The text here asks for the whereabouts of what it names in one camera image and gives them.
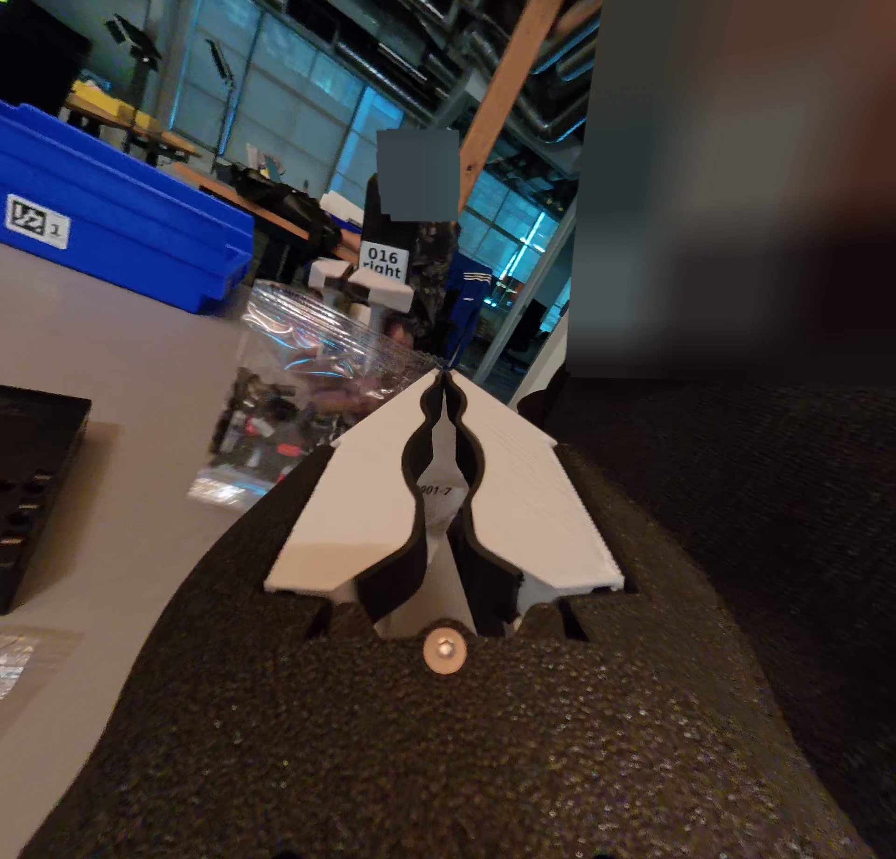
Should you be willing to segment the black backpack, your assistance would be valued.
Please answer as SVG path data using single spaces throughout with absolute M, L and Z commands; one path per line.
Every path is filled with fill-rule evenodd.
M 308 231 L 310 242 L 324 251 L 333 251 L 342 242 L 340 226 L 307 193 L 237 163 L 230 166 L 230 186 L 244 200 Z

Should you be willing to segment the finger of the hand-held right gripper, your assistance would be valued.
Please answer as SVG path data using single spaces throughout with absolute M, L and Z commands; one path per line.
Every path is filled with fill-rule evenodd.
M 414 293 L 411 286 L 392 279 L 349 279 L 347 315 L 365 327 L 385 328 L 389 318 L 409 312 Z
M 355 270 L 356 265 L 346 260 L 317 259 L 309 269 L 308 288 L 324 305 L 337 308 L 344 300 L 346 286 Z

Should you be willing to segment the blue striped jacket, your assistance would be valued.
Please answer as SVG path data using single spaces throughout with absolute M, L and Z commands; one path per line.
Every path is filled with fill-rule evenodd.
M 442 311 L 449 322 L 443 358 L 454 368 L 472 340 L 485 301 L 492 293 L 494 275 L 487 266 L 469 261 L 453 267 Z

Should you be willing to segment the black perforated block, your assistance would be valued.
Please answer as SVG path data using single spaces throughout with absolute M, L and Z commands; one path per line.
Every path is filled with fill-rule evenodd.
M 1 387 L 1 614 L 31 557 L 84 439 L 87 398 Z

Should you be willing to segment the clear bag of dark parts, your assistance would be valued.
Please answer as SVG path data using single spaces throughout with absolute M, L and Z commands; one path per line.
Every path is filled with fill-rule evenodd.
M 404 348 L 311 294 L 274 283 L 253 287 L 241 321 L 230 394 L 208 461 L 189 491 L 197 501 L 239 513 L 292 473 L 308 489 L 306 504 L 322 472 L 324 452 L 337 439 L 428 372 L 442 372 L 431 356 Z M 427 530 L 424 479 L 444 454 L 443 411 L 444 398 L 442 417 L 433 428 L 434 458 L 419 482 Z M 427 547 L 428 570 L 428 533 Z M 379 634 L 395 632 L 392 619 L 399 608 L 372 622 Z

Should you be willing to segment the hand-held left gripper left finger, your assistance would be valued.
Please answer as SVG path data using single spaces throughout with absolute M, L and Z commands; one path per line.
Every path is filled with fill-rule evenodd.
M 324 452 L 267 592 L 356 603 L 381 622 L 420 590 L 428 547 L 419 482 L 434 458 L 443 379 L 428 372 Z

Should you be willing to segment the blue plastic bin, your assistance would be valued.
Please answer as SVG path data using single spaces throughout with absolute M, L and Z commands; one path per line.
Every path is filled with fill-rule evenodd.
M 252 217 L 30 105 L 1 104 L 1 242 L 202 314 L 244 279 Z

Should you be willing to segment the black monitor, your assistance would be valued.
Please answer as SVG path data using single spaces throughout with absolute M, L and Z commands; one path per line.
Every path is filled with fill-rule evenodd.
M 92 42 L 33 0 L 1 3 L 1 99 L 58 116 Z

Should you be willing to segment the black light stand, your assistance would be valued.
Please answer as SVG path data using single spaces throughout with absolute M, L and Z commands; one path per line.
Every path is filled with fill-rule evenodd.
M 226 57 L 224 56 L 222 48 L 218 44 L 218 41 L 216 39 L 207 37 L 205 39 L 205 43 L 209 48 L 210 56 L 218 74 L 218 79 L 221 81 L 223 89 L 226 92 L 225 99 L 223 101 L 222 112 L 219 119 L 218 135 L 213 149 L 214 156 L 211 166 L 214 167 L 217 163 L 217 160 L 220 158 L 223 148 L 223 141 L 225 138 L 225 132 L 227 129 L 230 114 L 230 105 L 232 103 L 234 91 L 236 88 L 236 80 L 232 68 L 230 67 Z
M 147 34 L 119 14 L 113 14 L 104 25 L 119 46 L 127 46 L 129 55 L 134 60 L 129 101 L 132 113 L 122 145 L 123 152 L 129 155 L 136 136 L 137 115 L 141 111 L 148 82 L 151 73 L 159 70 L 162 56 Z

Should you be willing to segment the wooden post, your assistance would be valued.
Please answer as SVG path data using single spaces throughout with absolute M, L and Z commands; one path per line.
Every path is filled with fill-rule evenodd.
M 511 114 L 519 113 L 533 139 L 544 144 L 565 140 L 586 119 L 585 95 L 576 97 L 554 119 L 545 122 L 523 93 L 532 76 L 560 62 L 571 50 L 576 50 L 575 57 L 580 58 L 581 52 L 595 42 L 604 0 L 575 0 L 561 13 L 563 2 L 527 0 L 523 8 L 462 141 L 459 213 Z

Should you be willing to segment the clear bag blue yellow parts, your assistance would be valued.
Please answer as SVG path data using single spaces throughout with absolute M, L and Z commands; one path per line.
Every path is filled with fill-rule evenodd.
M 8 701 L 29 676 L 43 681 L 61 666 L 80 645 L 80 633 L 27 625 L 1 627 L 1 700 Z

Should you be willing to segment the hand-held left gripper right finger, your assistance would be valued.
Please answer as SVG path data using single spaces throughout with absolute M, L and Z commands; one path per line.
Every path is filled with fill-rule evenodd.
M 624 576 L 556 453 L 556 441 L 459 373 L 446 375 L 455 460 L 469 490 L 449 541 L 476 625 L 624 590 Z

